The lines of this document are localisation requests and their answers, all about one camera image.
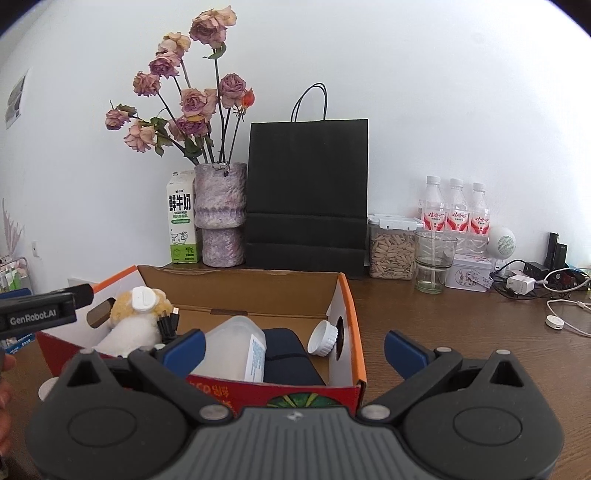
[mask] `cardboard box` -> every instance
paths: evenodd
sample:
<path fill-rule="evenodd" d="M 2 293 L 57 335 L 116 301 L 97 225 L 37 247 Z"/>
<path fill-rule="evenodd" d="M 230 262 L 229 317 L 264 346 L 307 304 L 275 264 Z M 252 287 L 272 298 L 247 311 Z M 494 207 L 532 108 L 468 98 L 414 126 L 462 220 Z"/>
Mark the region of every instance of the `cardboard box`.
<path fill-rule="evenodd" d="M 305 347 L 318 322 L 328 320 L 339 329 L 337 344 L 324 358 L 310 357 L 326 387 L 254 384 L 194 375 L 187 380 L 235 413 L 245 406 L 265 405 L 341 404 L 351 413 L 357 410 L 366 385 L 365 364 L 353 298 L 345 275 L 338 273 L 130 267 L 95 287 L 93 304 L 77 311 L 75 323 L 37 334 L 53 375 L 59 375 L 80 348 L 96 345 L 108 333 L 107 323 L 91 327 L 87 314 L 104 310 L 109 299 L 140 285 L 162 289 L 180 309 L 179 333 L 191 328 L 208 332 L 230 317 L 244 314 L 261 329 L 293 330 Z"/>
<path fill-rule="evenodd" d="M 193 206 L 195 171 L 173 172 L 166 185 L 168 196 L 168 228 L 170 231 L 170 255 L 173 263 L 199 261 L 199 233 L 195 228 Z"/>

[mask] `bag handle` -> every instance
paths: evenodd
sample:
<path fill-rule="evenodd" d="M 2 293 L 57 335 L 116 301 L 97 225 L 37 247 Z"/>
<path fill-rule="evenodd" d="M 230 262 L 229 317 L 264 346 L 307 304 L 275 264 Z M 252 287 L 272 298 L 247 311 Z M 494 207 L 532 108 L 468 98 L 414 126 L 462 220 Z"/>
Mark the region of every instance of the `bag handle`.
<path fill-rule="evenodd" d="M 326 94 L 326 85 L 322 82 L 318 82 L 318 83 L 315 83 L 314 85 L 308 87 L 306 89 L 306 91 L 301 94 L 301 97 L 298 99 L 298 101 L 294 105 L 294 109 L 291 111 L 290 122 L 297 122 L 297 114 L 300 113 L 301 101 L 306 96 L 306 93 L 308 93 L 310 90 L 312 90 L 312 88 L 319 88 L 320 90 L 322 90 L 322 93 L 324 93 L 324 112 L 322 113 L 322 120 L 326 120 L 326 108 L 328 107 L 328 96 Z"/>

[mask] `bottle label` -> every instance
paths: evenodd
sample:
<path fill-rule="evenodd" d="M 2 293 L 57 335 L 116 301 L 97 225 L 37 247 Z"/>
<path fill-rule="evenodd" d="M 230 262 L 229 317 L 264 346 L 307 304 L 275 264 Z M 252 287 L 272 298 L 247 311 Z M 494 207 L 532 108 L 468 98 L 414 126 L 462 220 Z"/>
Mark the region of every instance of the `bottle label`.
<path fill-rule="evenodd" d="M 477 235 L 488 234 L 488 227 L 491 221 L 489 215 L 476 215 L 470 218 L 470 233 Z"/>
<path fill-rule="evenodd" d="M 265 346 L 251 334 L 251 344 L 246 359 L 245 382 L 262 383 L 265 368 Z"/>
<path fill-rule="evenodd" d="M 439 232 L 443 230 L 443 225 L 445 225 L 445 212 L 442 210 L 427 210 L 423 213 L 423 222 L 425 222 L 425 230 Z"/>
<path fill-rule="evenodd" d="M 468 230 L 468 212 L 465 210 L 454 210 L 447 214 L 447 227 L 455 232 Z"/>

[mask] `orange cardboard box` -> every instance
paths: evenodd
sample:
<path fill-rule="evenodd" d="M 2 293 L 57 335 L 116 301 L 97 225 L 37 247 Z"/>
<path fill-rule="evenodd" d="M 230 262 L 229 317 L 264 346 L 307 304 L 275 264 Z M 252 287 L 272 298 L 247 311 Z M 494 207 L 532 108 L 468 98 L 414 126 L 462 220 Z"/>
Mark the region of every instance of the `orange cardboard box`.
<path fill-rule="evenodd" d="M 80 348 L 93 347 L 109 332 L 106 323 L 90 321 L 101 309 L 106 320 L 109 299 L 146 285 L 166 292 L 180 309 L 178 332 L 208 332 L 236 314 L 247 315 L 261 329 L 293 330 L 304 347 L 316 325 L 328 320 L 339 330 L 326 357 L 310 356 L 325 387 L 248 383 L 189 375 L 187 381 L 216 397 L 235 413 L 246 406 L 315 407 L 344 405 L 355 413 L 366 385 L 361 337 L 353 298 L 344 274 L 265 270 L 175 270 L 130 267 L 95 287 L 92 305 L 77 311 L 77 321 L 37 334 L 53 375 Z"/>

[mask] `white plastic bottle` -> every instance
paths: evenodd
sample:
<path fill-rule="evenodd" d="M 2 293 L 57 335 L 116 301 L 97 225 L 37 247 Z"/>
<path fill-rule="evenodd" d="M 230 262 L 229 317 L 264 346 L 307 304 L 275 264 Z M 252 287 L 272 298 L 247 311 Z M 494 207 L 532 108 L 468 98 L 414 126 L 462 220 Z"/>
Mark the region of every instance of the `white plastic bottle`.
<path fill-rule="evenodd" d="M 427 176 L 427 188 L 418 203 L 419 218 L 425 222 L 425 230 L 443 230 L 445 224 L 445 201 L 441 190 L 440 177 Z"/>
<path fill-rule="evenodd" d="M 474 182 L 474 197 L 470 209 L 470 228 L 468 229 L 468 255 L 483 255 L 488 243 L 488 228 L 491 213 L 486 205 L 486 187 L 483 183 Z"/>
<path fill-rule="evenodd" d="M 193 375 L 261 383 L 267 340 L 248 317 L 232 317 L 205 334 L 205 358 Z"/>
<path fill-rule="evenodd" d="M 449 187 L 451 190 L 449 202 L 447 202 L 445 230 L 451 232 L 457 237 L 456 253 L 465 253 L 466 236 L 470 212 L 466 197 L 464 197 L 464 181 L 460 179 L 450 179 Z"/>

